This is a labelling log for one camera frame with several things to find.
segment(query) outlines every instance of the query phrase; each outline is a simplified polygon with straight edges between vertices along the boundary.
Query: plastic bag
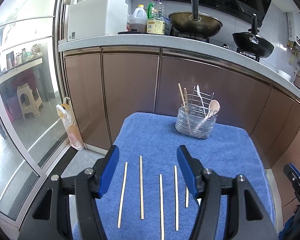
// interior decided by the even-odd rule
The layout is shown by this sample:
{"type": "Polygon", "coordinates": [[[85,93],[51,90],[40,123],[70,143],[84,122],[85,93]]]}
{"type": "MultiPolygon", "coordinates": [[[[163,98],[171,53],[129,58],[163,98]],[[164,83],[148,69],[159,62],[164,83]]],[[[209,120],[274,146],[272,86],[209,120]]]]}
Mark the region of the plastic bag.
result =
{"type": "Polygon", "coordinates": [[[66,129],[66,132],[68,134],[70,145],[78,151],[84,149],[84,143],[79,131],[77,121],[74,116],[70,98],[65,97],[63,99],[63,104],[56,105],[56,108],[57,108],[57,113],[60,116],[63,125],[66,129]]]}

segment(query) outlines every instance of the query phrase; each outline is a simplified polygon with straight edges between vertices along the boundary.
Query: yellow label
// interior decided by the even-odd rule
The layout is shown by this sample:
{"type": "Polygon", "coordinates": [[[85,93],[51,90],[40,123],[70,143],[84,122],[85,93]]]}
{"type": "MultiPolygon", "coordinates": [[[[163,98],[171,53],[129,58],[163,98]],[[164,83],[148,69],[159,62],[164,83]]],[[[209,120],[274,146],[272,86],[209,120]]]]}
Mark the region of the yellow label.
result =
{"type": "Polygon", "coordinates": [[[159,20],[148,20],[147,33],[164,35],[165,22],[159,20]]]}

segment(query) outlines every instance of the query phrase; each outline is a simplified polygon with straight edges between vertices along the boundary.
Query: pan handle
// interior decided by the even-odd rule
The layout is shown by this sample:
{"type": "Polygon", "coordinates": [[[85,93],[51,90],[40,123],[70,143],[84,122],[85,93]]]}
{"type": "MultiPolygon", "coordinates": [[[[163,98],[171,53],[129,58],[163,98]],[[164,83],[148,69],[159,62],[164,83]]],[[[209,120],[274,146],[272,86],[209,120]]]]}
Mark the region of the pan handle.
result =
{"type": "Polygon", "coordinates": [[[257,30],[257,15],[255,13],[253,13],[251,15],[251,33],[253,35],[257,35],[258,34],[258,30],[257,30]]]}
{"type": "Polygon", "coordinates": [[[198,21],[199,20],[199,14],[198,14],[199,0],[191,0],[191,6],[192,6],[192,17],[191,17],[191,19],[194,20],[194,21],[198,21]]]}

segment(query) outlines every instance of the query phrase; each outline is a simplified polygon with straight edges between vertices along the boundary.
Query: glass door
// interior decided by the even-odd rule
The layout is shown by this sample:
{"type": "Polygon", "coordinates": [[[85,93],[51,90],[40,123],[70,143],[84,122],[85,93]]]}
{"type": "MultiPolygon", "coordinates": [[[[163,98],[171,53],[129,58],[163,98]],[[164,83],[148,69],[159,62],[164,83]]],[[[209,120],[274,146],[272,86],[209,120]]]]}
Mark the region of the glass door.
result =
{"type": "Polygon", "coordinates": [[[67,142],[56,111],[63,93],[53,48],[55,4],[0,6],[0,218],[17,228],[56,149],[67,142]]]}

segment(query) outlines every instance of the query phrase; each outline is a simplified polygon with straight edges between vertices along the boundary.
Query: beige stool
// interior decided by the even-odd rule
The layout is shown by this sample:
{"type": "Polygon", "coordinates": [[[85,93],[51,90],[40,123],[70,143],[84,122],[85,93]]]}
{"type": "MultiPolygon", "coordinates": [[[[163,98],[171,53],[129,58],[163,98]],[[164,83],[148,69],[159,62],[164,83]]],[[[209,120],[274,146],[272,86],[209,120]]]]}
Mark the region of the beige stool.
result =
{"type": "Polygon", "coordinates": [[[40,115],[39,106],[41,104],[44,106],[44,104],[41,100],[38,89],[36,90],[36,93],[38,95],[38,98],[37,98],[37,100],[34,100],[33,91],[29,87],[28,83],[24,84],[23,86],[17,87],[17,95],[18,95],[19,105],[21,108],[23,119],[25,119],[25,114],[27,114],[27,113],[33,113],[34,117],[37,117],[40,115]],[[26,96],[25,96],[24,103],[21,103],[22,95],[27,95],[29,104],[27,104],[26,96]]]}

